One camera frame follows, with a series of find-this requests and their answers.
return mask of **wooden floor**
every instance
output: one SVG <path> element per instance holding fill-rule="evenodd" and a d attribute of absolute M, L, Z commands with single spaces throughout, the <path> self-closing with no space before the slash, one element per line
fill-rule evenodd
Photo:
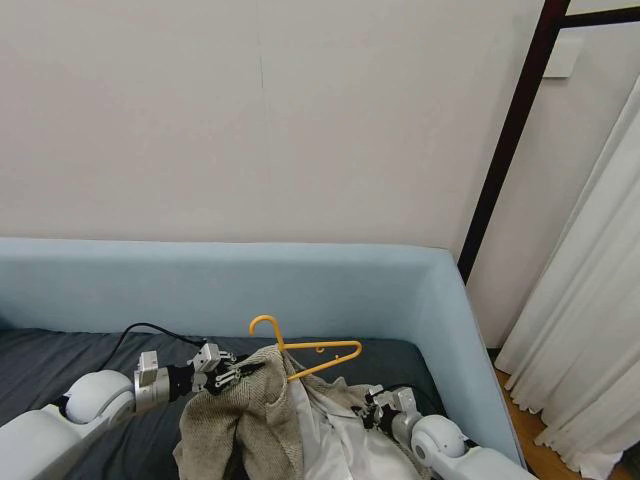
<path fill-rule="evenodd" d="M 527 463 L 531 466 L 536 476 L 540 480 L 564 480 L 564 479 L 581 479 L 582 477 L 569 470 L 558 454 L 548 447 L 537 447 L 533 443 L 533 439 L 538 436 L 545 426 L 540 420 L 539 415 L 532 415 L 529 412 L 523 412 L 511 402 L 509 393 L 504 389 L 504 384 L 507 382 L 509 376 L 506 373 L 496 370 L 496 375 L 500 386 L 502 387 L 502 394 L 507 402 L 509 408 L 509 414 L 513 421 L 513 426 L 518 433 L 518 439 L 524 452 L 524 457 Z M 618 465 L 609 480 L 632 480 L 621 465 Z"/>

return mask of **light blue bed frame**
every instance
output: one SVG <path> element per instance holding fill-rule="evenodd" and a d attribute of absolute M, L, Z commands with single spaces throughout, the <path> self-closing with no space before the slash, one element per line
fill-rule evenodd
<path fill-rule="evenodd" d="M 446 250 L 396 245 L 0 239 L 0 327 L 284 338 L 388 338 L 418 346 L 448 415 L 523 464 L 464 285 Z M 271 337 L 268 325 L 259 335 Z"/>

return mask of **clothes rack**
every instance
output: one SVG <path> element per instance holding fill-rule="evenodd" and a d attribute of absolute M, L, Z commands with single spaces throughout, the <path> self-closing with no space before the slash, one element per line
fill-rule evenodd
<path fill-rule="evenodd" d="M 545 0 L 458 260 L 465 283 L 500 195 L 560 30 L 640 21 L 640 6 L 567 15 L 571 0 Z"/>

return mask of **white curtain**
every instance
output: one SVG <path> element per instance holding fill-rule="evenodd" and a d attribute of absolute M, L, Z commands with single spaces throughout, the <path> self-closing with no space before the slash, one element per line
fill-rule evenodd
<path fill-rule="evenodd" d="M 536 439 L 605 479 L 640 440 L 640 79 L 496 367 Z"/>

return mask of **hanger hook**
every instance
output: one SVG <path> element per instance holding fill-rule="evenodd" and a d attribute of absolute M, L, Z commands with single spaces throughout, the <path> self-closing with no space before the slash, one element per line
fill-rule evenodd
<path fill-rule="evenodd" d="M 249 324 L 249 335 L 253 335 L 253 331 L 255 330 L 256 325 L 260 322 L 269 322 L 271 324 L 271 326 L 273 327 L 273 331 L 276 334 L 276 340 L 278 340 L 278 349 L 280 351 L 283 351 L 284 340 L 282 338 L 282 334 L 280 333 L 280 327 L 278 326 L 278 321 L 271 315 L 260 315 L 251 320 L 251 323 Z"/>

